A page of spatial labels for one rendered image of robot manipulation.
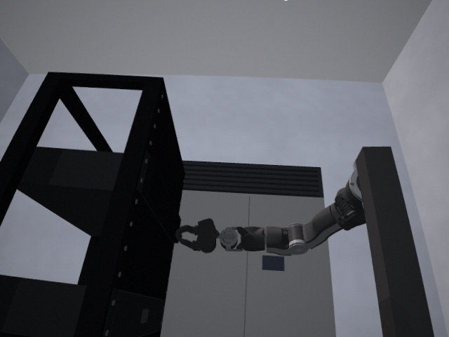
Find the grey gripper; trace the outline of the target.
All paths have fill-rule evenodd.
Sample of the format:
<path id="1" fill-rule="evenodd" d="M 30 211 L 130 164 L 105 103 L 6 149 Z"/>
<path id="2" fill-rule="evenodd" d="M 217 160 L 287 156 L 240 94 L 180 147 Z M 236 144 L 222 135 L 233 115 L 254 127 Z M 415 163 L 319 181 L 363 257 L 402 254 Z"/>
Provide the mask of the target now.
<path id="1" fill-rule="evenodd" d="M 198 235 L 196 241 L 193 242 L 187 239 L 181 239 L 183 232 L 190 232 L 194 235 Z M 198 233 L 198 234 L 197 234 Z M 204 253 L 211 253 L 216 248 L 216 239 L 223 239 L 227 243 L 234 241 L 234 234 L 230 231 L 224 234 L 219 233 L 215 229 L 215 225 L 212 219 L 207 218 L 198 222 L 198 225 L 194 227 L 190 225 L 184 225 L 176 230 L 175 237 L 177 240 L 194 251 L 202 251 Z"/>

